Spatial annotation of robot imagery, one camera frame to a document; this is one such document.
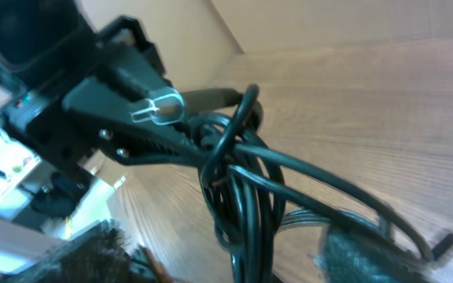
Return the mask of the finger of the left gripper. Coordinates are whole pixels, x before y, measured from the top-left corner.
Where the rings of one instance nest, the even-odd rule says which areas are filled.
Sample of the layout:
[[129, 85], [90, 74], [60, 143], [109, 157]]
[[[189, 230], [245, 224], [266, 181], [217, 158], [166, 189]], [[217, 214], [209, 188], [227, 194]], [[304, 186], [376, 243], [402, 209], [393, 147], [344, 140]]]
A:
[[62, 108], [91, 147], [122, 165], [204, 165], [205, 151], [185, 132], [152, 122], [131, 122], [126, 102], [104, 83], [88, 78], [65, 95]]
[[100, 68], [100, 80], [122, 96], [133, 123], [169, 125], [182, 122], [186, 102], [136, 48], [122, 46]]

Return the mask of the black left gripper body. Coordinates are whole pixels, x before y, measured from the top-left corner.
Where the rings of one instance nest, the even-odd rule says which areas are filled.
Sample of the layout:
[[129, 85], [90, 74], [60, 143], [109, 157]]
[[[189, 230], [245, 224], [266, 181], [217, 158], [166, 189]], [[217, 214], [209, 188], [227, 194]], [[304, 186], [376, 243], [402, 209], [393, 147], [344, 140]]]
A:
[[0, 128], [67, 177], [88, 182], [79, 162], [98, 149], [121, 164], [159, 160], [131, 109], [171, 83], [137, 19], [121, 16], [95, 33], [79, 18], [22, 72], [0, 67], [0, 79], [13, 90]]

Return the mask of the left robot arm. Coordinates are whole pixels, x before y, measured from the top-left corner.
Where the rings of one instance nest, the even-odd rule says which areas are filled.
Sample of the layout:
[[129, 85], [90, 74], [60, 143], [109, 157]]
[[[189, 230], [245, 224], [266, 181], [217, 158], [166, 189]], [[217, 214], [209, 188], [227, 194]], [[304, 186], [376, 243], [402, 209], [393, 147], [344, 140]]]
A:
[[74, 1], [0, 1], [0, 86], [0, 128], [69, 178], [87, 178], [95, 150], [124, 165], [206, 160], [183, 119], [136, 117], [171, 83], [133, 17], [95, 31]]

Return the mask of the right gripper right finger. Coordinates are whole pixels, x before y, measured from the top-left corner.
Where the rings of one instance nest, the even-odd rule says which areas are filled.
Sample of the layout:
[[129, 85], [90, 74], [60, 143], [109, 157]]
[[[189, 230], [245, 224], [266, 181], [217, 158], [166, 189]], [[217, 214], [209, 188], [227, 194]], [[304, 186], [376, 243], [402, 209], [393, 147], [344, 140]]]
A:
[[428, 283], [425, 271], [361, 234], [328, 226], [316, 266], [327, 282]]

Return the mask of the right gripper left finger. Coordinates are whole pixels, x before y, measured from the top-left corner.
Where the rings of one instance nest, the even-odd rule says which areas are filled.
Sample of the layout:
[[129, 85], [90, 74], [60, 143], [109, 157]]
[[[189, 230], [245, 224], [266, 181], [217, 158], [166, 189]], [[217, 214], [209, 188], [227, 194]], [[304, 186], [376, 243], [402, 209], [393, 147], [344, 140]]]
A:
[[118, 223], [100, 222], [75, 239], [0, 283], [142, 283], [158, 282], [156, 268], [140, 247], [127, 252]]

